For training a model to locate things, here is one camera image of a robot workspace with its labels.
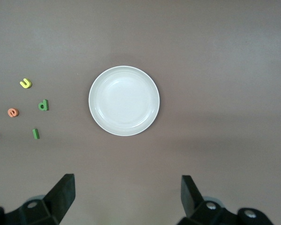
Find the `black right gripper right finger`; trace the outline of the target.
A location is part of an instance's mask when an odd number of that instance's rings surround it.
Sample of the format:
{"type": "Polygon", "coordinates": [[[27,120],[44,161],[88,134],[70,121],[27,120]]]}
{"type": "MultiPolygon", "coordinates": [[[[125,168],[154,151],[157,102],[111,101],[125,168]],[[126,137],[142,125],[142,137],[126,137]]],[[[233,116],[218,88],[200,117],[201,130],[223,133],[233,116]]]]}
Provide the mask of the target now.
{"type": "Polygon", "coordinates": [[[204,200],[189,175],[181,178],[181,202],[186,216],[179,225],[271,225],[272,221],[261,211],[241,208],[233,214],[212,200],[204,200]]]}

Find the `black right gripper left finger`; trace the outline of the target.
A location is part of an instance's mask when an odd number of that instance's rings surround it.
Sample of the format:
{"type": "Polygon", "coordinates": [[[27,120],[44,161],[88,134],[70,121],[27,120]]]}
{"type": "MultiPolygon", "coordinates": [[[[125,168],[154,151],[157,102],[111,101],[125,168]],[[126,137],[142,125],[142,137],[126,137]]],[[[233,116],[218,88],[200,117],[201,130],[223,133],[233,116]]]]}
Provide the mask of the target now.
{"type": "Polygon", "coordinates": [[[0,207],[0,225],[58,225],[74,200],[74,174],[65,174],[42,199],[27,201],[9,213],[0,207]]]}

